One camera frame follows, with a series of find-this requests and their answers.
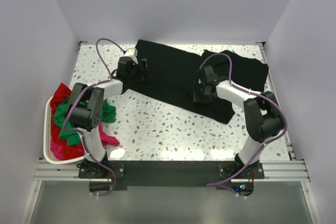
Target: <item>terrazzo surface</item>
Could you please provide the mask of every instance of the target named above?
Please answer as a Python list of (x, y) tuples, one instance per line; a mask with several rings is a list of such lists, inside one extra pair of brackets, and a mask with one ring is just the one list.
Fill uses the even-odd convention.
[[(135, 45), (121, 45), (132, 48)], [(263, 61), (258, 46), (252, 45), (170, 45), (201, 55), (205, 49), (220, 52), (231, 50)], [(113, 45), (100, 45), (104, 60), (116, 68), (121, 51)], [(95, 45), (81, 45), (70, 88), (76, 82), (94, 83), (108, 77), (99, 60)], [(270, 90), (269, 82), (265, 91)], [(233, 105), (236, 114), (228, 124), (195, 114), (167, 103), (128, 90), (108, 99), (117, 108), (116, 121), (103, 123), (104, 131), (115, 136), (118, 147), (108, 146), (109, 159), (215, 161), (233, 160), (247, 137), (244, 112)], [(263, 151), (262, 161), (288, 161), (285, 139), (273, 142)]]

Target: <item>green cloth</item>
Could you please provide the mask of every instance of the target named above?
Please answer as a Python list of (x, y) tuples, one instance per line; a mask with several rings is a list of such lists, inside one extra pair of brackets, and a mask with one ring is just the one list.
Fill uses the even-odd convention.
[[(59, 138), (67, 141), (67, 145), (76, 145), (80, 143), (80, 137), (77, 132), (68, 132), (63, 130), (63, 124), (65, 121), (65, 110), (67, 109), (69, 98), (65, 99), (56, 109), (54, 114), (54, 123), (61, 128), (61, 132), (59, 133)], [(80, 102), (82, 105), (87, 105), (87, 102)], [(111, 106), (107, 103), (107, 100), (104, 100), (103, 103), (103, 111), (101, 116), (101, 121), (104, 123), (113, 123), (115, 119), (115, 107)], [(73, 129), (74, 127), (68, 122), (68, 129)]]
[(115, 117), (115, 107), (107, 103), (107, 100), (104, 100), (103, 103), (103, 113), (101, 115), (101, 121), (104, 123), (113, 123)]

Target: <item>black cloth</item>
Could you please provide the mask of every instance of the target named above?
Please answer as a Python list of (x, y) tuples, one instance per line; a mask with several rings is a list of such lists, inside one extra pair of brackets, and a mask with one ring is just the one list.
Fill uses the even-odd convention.
[[(263, 64), (257, 59), (249, 59), (238, 54), (225, 50), (222, 53), (227, 54), (232, 61), (232, 80), (245, 88), (263, 92), (268, 74), (268, 65)], [(202, 54), (203, 62), (214, 52), (205, 50)], [(214, 72), (219, 76), (229, 76), (230, 62), (225, 56), (214, 56), (205, 64), (211, 64)]]
[[(207, 116), (221, 123), (230, 121), (235, 112), (232, 109), (232, 104), (228, 101), (214, 99), (212, 103), (207, 104), (193, 103), (193, 83), (197, 80), (197, 70), (203, 60), (208, 57), (207, 54), (212, 54), (211, 52), (206, 51), (202, 56), (199, 56), (145, 40), (139, 40), (136, 49), (138, 50), (137, 57), (139, 60), (147, 59), (148, 67), (152, 71), (152, 78), (146, 82), (133, 83), (130, 89), (162, 102)], [(251, 89), (255, 86), (262, 87), (262, 90), (254, 90), (263, 91), (268, 72), (267, 65), (260, 62), (260, 64), (250, 66), (250, 59), (230, 51), (225, 52), (234, 58), (232, 80)], [(213, 62), (214, 60), (215, 68), (219, 68), (220, 71), (225, 73), (227, 62), (224, 62), (225, 59), (218, 58), (222, 57), (217, 56), (209, 61)], [(258, 78), (258, 75), (265, 74), (265, 70), (265, 78)]]

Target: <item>white basket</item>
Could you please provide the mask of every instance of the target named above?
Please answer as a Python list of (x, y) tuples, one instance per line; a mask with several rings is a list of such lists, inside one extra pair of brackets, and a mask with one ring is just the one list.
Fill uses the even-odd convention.
[(51, 107), (50, 101), (53, 97), (50, 97), (46, 104), (46, 112), (44, 115), (44, 137), (43, 137), (43, 155), (44, 158), (52, 164), (60, 165), (60, 164), (69, 164), (77, 161), (81, 161), (84, 159), (84, 156), (68, 159), (68, 160), (59, 160), (51, 151), (51, 126), (50, 122), (52, 121), (51, 118)]

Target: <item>glass panel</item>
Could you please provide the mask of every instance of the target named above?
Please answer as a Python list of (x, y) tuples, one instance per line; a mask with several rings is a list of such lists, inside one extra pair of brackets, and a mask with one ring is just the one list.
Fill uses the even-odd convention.
[(312, 223), (300, 183), (255, 183), (247, 200), (225, 190), (129, 187), (90, 195), (88, 182), (43, 182), (32, 223)]

